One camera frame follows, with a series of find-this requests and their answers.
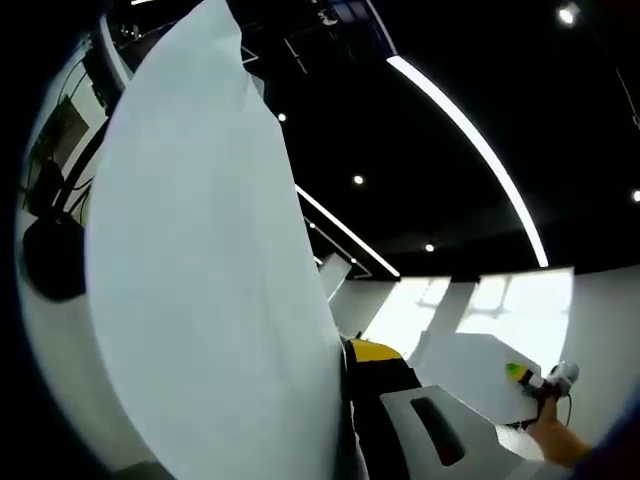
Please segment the black ceiling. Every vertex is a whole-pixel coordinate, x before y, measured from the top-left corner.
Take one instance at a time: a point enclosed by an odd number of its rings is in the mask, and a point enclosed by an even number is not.
[[[173,8],[169,3],[131,7],[129,21],[144,17],[143,30],[159,26],[173,15],[163,10]],[[386,64],[389,45],[375,22],[336,23],[334,15],[325,25],[318,5],[335,13],[330,2],[229,3],[243,45],[259,57],[247,69],[267,81],[274,113],[287,115],[283,133],[296,183],[402,275],[537,266],[483,158]],[[573,28],[560,26],[561,3],[552,1],[372,3],[398,53],[494,148],[552,266],[595,270],[639,261],[640,205],[631,194],[640,188],[640,129],[615,70],[640,107],[637,2],[578,2],[583,17]],[[352,182],[355,174],[364,185]],[[374,277],[392,278],[302,206]],[[427,242],[435,252],[424,251]],[[330,250],[313,237],[312,246],[320,256]]]

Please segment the white fabric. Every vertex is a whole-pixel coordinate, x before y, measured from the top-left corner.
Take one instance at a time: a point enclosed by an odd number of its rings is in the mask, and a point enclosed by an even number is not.
[[[341,345],[278,121],[221,0],[150,52],[93,184],[88,294],[109,377],[178,479],[326,479]]]

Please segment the ceiling light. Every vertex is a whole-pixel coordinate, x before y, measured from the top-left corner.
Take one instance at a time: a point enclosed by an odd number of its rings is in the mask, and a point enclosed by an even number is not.
[[[533,224],[533,219],[520,196],[520,192],[518,192],[513,180],[511,180],[511,177],[502,165],[502,162],[498,159],[497,155],[480,134],[478,129],[449,99],[449,97],[442,92],[442,90],[440,90],[433,82],[431,82],[431,80],[420,73],[404,58],[396,55],[394,57],[387,58],[387,62],[426,93],[431,100],[433,100],[449,116],[449,118],[453,120],[458,128],[462,130],[462,133],[464,133],[473,144],[476,150],[478,150],[480,155],[482,155],[484,161],[487,162],[494,175],[498,178],[500,185],[502,185],[502,188],[509,197],[513,208],[520,217],[520,221],[522,222],[524,230],[529,237],[529,242],[531,243],[531,247],[533,248],[538,260],[538,265],[540,265],[540,267],[548,267],[549,261],[547,260],[547,255],[542,246],[542,241],[540,240],[538,231]]]
[[[296,185],[296,192],[298,192],[298,194],[302,198],[304,198],[307,202],[309,202],[311,205],[313,205],[320,213],[322,213],[325,217],[327,217],[329,220],[331,220],[331,222],[336,227],[338,227],[340,230],[342,230],[351,240],[356,242],[360,246],[360,248],[362,248],[365,252],[367,252],[369,255],[371,255],[375,260],[377,260],[378,263],[380,263],[380,265],[382,265],[384,268],[386,268],[389,271],[389,273],[391,273],[391,275],[393,275],[394,277],[399,277],[400,276],[400,272],[398,272],[395,268],[393,268],[384,258],[382,258],[380,255],[378,255],[369,245],[364,243],[360,237],[358,237],[355,233],[353,233],[351,230],[349,230],[344,223],[342,223],[340,220],[338,220],[336,217],[334,217],[329,212],[329,210],[327,210],[322,205],[320,205],[311,195],[309,195],[307,192],[305,192],[298,185]]]
[[[570,3],[558,10],[558,20],[563,25],[571,27],[576,23],[576,16],[579,12],[578,6],[575,3]]]

